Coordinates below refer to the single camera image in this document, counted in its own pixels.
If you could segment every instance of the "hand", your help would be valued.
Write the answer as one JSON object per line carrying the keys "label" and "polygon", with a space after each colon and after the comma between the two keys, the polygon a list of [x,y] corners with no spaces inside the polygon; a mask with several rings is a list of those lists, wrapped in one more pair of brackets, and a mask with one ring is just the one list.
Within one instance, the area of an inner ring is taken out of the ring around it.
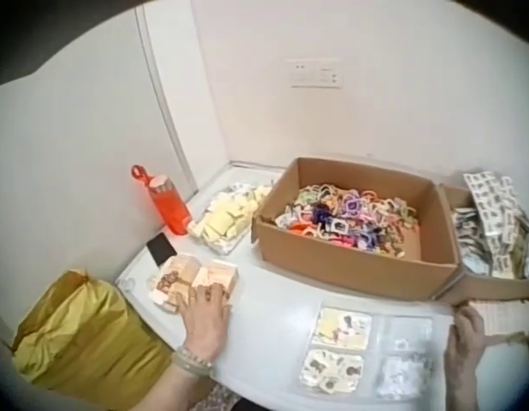
{"label": "hand", "polygon": [[211,289],[191,288],[188,304],[181,295],[176,296],[187,330],[184,346],[201,360],[213,362],[223,352],[230,317],[230,306],[224,305],[223,296],[221,284],[213,284]]}
{"label": "hand", "polygon": [[445,379],[453,388],[474,384],[476,369],[485,351],[484,320],[475,308],[465,306],[455,314],[443,355]]}

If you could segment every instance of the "yellow plastic bag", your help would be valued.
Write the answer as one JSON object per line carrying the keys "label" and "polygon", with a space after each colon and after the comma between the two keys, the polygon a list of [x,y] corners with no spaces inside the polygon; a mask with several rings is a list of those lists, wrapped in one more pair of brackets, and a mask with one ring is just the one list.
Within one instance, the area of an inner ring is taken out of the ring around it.
{"label": "yellow plastic bag", "polygon": [[[31,383],[115,410],[140,401],[172,353],[114,286],[78,271],[64,273],[40,298],[12,350]],[[211,386],[204,382],[199,396]]]}

